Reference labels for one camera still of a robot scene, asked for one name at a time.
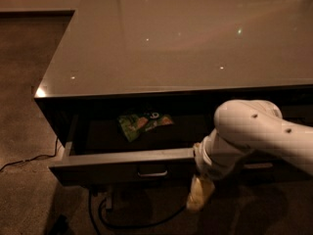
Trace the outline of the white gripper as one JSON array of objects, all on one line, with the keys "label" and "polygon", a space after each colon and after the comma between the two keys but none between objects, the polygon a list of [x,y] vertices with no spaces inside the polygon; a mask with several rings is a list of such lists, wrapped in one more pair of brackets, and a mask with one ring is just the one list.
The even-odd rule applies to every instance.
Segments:
[{"label": "white gripper", "polygon": [[233,171],[240,159],[240,150],[220,137],[205,137],[195,143],[193,149],[197,170],[208,179],[200,175],[193,177],[186,208],[199,212],[215,190],[212,181],[221,180]]}]

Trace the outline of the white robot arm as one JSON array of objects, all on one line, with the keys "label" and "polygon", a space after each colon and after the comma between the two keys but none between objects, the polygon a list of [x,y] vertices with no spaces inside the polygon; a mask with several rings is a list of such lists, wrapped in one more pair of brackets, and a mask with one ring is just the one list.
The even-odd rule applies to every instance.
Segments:
[{"label": "white robot arm", "polygon": [[186,207],[202,210],[215,190],[214,182],[228,176],[237,163],[260,151],[279,157],[313,175],[313,127],[283,119],[280,109],[264,100],[230,100],[213,117],[214,129],[194,145],[198,173]]}]

